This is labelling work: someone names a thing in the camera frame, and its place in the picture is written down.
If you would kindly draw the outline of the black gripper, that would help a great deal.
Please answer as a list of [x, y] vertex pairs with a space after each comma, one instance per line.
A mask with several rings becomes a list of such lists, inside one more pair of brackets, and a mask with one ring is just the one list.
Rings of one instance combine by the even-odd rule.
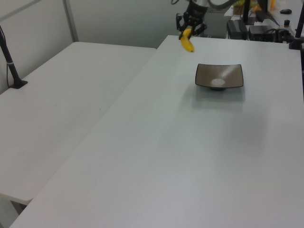
[[207, 6], [204, 3], [190, 2], [185, 13], [176, 14], [176, 28], [180, 32], [179, 40], [181, 39], [184, 30], [188, 26], [187, 23], [190, 23], [189, 38], [192, 36], [200, 36], [201, 33], [207, 29], [207, 25], [203, 22], [206, 11]]

